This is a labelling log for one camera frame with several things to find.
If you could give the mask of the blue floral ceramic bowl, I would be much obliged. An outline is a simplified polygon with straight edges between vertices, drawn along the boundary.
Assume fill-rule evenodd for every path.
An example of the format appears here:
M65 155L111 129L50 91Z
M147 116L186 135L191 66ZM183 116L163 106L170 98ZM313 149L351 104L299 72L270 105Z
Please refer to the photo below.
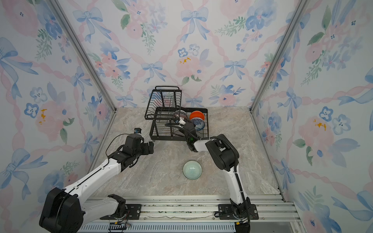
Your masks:
M194 128L196 131L202 131L205 128L206 124L204 120L202 120L201 118L196 117L196 118L193 118L191 121L195 125Z

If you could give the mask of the orange plastic bowl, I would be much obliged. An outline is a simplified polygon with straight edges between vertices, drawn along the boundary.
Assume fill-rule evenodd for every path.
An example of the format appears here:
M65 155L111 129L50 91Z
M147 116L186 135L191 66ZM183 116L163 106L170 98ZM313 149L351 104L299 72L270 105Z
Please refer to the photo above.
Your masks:
M201 120L205 120L205 115L203 112L201 111L193 111L190 116L189 116L189 119L192 120L192 119L195 119L195 118L199 118Z

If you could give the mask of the white lattice pattern bowl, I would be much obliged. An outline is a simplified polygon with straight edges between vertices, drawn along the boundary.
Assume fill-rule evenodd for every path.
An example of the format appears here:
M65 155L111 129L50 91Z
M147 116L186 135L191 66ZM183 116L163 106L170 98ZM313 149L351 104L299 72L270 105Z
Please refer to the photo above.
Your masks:
M187 113L186 113L185 111L183 111L183 110L177 110L177 111L175 111L175 112L173 113L173 115L174 115L176 118L178 118L178 119L180 119L180 118L182 118L182 119L188 119L188 115L187 115Z

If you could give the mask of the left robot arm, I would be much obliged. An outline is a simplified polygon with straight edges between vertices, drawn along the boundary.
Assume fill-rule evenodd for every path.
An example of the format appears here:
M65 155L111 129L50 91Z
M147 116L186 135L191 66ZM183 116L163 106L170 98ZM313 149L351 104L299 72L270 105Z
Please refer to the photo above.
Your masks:
M143 155L154 152L154 143L145 142L141 134L126 134L126 141L89 174L64 188L55 187L46 197L39 225L50 233L76 233L79 229L105 216L119 221L130 211L126 199L110 194L88 203L88 198L111 178L132 168Z

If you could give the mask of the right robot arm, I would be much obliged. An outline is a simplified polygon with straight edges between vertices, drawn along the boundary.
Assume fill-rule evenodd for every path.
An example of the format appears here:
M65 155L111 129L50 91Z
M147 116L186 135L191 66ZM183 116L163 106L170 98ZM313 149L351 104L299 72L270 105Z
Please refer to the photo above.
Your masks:
M246 194L239 173L239 152L225 135L201 138L197 136L194 123L180 121L181 132L185 135L186 143L193 152L209 152L214 164L224 172L224 177L230 192L230 210L215 212L215 218L232 216L237 221L237 233L249 233L251 220L258 219L256 208Z

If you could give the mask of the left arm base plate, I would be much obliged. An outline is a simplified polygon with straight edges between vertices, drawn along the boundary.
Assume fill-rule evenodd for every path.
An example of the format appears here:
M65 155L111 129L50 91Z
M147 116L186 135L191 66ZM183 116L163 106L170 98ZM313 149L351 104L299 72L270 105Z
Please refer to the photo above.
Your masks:
M114 214L103 216L100 220L139 220L141 208L141 204L126 204L119 207Z

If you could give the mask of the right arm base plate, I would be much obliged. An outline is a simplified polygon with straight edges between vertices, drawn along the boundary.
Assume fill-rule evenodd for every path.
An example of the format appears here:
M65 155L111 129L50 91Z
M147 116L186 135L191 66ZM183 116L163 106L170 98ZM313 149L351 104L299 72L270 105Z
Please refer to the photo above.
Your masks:
M249 204L246 208L245 204L240 206L233 204L219 204L218 211L214 213L215 218L220 220L237 220L242 221L250 217L250 220L259 220L257 208L254 204Z

